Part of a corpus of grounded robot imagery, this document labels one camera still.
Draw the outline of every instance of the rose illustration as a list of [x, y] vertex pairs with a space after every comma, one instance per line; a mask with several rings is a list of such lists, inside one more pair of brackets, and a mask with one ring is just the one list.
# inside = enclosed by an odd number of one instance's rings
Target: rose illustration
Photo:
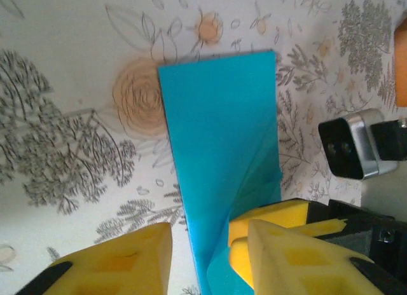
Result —
[[145, 137], [167, 133], [158, 64], [151, 59], [138, 58], [119, 73], [113, 86], [113, 99], [126, 132]]

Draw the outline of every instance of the orange object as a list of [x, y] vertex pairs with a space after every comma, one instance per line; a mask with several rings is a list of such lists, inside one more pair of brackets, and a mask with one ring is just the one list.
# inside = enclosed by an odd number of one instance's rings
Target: orange object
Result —
[[394, 33], [394, 71], [396, 73], [396, 104], [407, 107], [407, 19]]

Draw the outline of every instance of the orange flower drawing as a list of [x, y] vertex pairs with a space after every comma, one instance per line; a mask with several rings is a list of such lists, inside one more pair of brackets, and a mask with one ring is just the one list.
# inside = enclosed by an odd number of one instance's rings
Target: orange flower drawing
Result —
[[353, 79], [350, 79], [350, 81], [348, 82], [348, 84], [346, 85], [345, 90], [348, 93], [354, 92], [356, 90], [356, 82]]
[[307, 125], [311, 124], [312, 120], [314, 119], [314, 107], [312, 104], [308, 107], [308, 112], [307, 112]]
[[158, 64], [148, 58], [129, 63], [113, 86], [113, 99], [126, 132], [145, 137], [167, 133]]
[[193, 28], [198, 36], [198, 41], [193, 50], [197, 46], [202, 48], [204, 44], [207, 46], [216, 45], [223, 35], [223, 21], [219, 14], [216, 12], [203, 14], [201, 9], [199, 9], [199, 12], [200, 19]]
[[345, 71], [343, 69], [339, 68], [338, 77], [336, 79], [336, 82], [342, 83], [344, 79], [345, 79]]
[[250, 25], [250, 29], [257, 28], [257, 32], [262, 36], [267, 30], [267, 20], [271, 17], [271, 13], [262, 15], [257, 1], [254, 3], [256, 7], [257, 17]]
[[321, 58], [326, 57], [329, 55], [329, 52], [331, 51], [332, 48], [332, 40], [331, 39], [325, 39], [322, 42], [314, 42], [315, 45], [318, 45], [318, 53]]

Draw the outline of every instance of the camera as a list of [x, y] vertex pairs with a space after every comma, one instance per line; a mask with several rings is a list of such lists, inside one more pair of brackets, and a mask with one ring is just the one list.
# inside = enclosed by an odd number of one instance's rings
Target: camera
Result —
[[395, 170], [407, 158], [407, 123], [384, 121], [367, 109], [320, 123], [319, 135], [333, 175], [368, 179]]

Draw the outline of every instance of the silver camera housing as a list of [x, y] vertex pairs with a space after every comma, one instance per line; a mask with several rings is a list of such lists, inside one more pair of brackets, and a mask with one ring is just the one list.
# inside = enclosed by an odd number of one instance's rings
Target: silver camera housing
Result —
[[[322, 145], [335, 176], [369, 179], [398, 167], [398, 161], [383, 161], [379, 156], [371, 125], [383, 121], [384, 116], [378, 109], [366, 109], [319, 125]], [[350, 146], [346, 150], [348, 154], [339, 150], [340, 142], [342, 146]]]

